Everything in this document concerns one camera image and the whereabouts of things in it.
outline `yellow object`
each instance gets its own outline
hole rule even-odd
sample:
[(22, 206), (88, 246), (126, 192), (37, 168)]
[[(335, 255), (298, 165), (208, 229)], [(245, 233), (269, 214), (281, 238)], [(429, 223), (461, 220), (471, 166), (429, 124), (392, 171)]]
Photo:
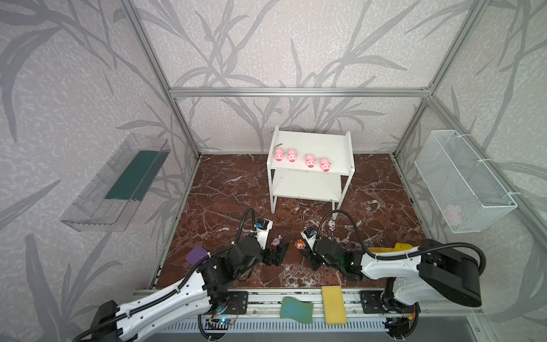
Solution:
[(342, 287), (323, 286), (323, 307), (325, 308), (325, 322), (327, 324), (347, 324), (346, 309), (342, 298)]
[(402, 251), (408, 251), (413, 249), (414, 247), (409, 244), (400, 244), (396, 243), (395, 247), (389, 248), (389, 247), (369, 247), (369, 251), (372, 253), (387, 253), (387, 252), (402, 252)]

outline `pink pig toy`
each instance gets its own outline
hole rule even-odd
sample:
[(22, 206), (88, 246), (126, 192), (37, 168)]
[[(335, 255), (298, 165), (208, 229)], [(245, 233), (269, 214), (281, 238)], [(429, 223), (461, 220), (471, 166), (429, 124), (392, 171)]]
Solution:
[(330, 163), (327, 158), (321, 159), (321, 170), (327, 172), (330, 170)]
[(313, 155), (308, 154), (306, 157), (306, 165), (307, 167), (313, 167), (315, 165), (315, 158)]
[(283, 153), (283, 150), (278, 148), (277, 150), (275, 150), (275, 153), (273, 154), (273, 157), (275, 158), (275, 160), (277, 161), (281, 161), (281, 159), (283, 159), (283, 156), (284, 156), (284, 153)]
[(296, 151), (292, 148), (287, 152), (287, 158), (291, 163), (294, 163), (296, 161)]

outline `clear plastic tray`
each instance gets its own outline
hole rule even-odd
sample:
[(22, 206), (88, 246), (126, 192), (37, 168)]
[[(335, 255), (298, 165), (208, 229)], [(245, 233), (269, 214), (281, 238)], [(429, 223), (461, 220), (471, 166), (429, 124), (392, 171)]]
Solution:
[(129, 134), (61, 222), (77, 231), (124, 231), (170, 151), (167, 139)]

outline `small cartoon figurine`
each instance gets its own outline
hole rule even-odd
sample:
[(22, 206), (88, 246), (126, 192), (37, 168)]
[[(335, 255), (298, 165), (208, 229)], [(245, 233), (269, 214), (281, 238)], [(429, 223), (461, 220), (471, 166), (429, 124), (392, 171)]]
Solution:
[(304, 247), (306, 247), (306, 243), (302, 239), (298, 239), (297, 242), (294, 243), (294, 247), (298, 248), (299, 250), (303, 250)]
[(283, 150), (278, 148), (277, 150), (275, 150), (273, 157), (275, 158), (275, 160), (281, 161), (281, 159), (283, 159), (283, 155), (284, 155)]
[(334, 220), (333, 219), (330, 219), (329, 220), (329, 231), (334, 231)]
[(307, 167), (313, 167), (315, 165), (315, 158), (313, 155), (308, 154), (306, 157), (306, 165)]
[(279, 245), (281, 242), (283, 242), (283, 238), (281, 237), (281, 235), (278, 235), (271, 243), (272, 246), (277, 246)]
[(296, 161), (296, 151), (292, 148), (287, 152), (287, 158), (291, 163), (294, 163)]
[(321, 170), (327, 172), (330, 170), (330, 163), (327, 158), (321, 159)]

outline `patterned wallpaper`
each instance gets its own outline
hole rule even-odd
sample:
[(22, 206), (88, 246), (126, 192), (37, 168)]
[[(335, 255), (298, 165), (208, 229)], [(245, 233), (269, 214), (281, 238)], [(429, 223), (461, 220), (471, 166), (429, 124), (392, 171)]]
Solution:
[[(436, 96), (547, 221), (546, 7), (493, 1)], [(544, 341), (547, 251), (514, 214), (468, 239), (493, 254), (481, 285), (498, 340)]]
[[(135, 0), (171, 87), (424, 87), (472, 1)], [(180, 98), (204, 152), (265, 152), (276, 125), (391, 152), (408, 98)]]
[[(281, 130), (352, 134), (355, 153), (395, 150), (418, 105), (415, 97), (203, 97), (179, 99), (201, 151), (267, 152)], [(330, 107), (314, 115), (313, 108)]]
[(436, 96), (547, 223), (546, 7), (489, 6)]
[[(0, 1), (0, 340), (62, 341), (147, 286), (195, 165), (118, 2)], [(63, 211), (128, 133), (172, 152), (123, 233)]]
[(499, 342), (540, 342), (547, 334), (547, 252), (512, 212), (479, 233), (454, 234), (414, 165), (429, 133), (447, 128), (427, 109), (398, 161), (415, 198), (441, 242), (469, 242), (486, 255), (480, 278), (482, 309)]

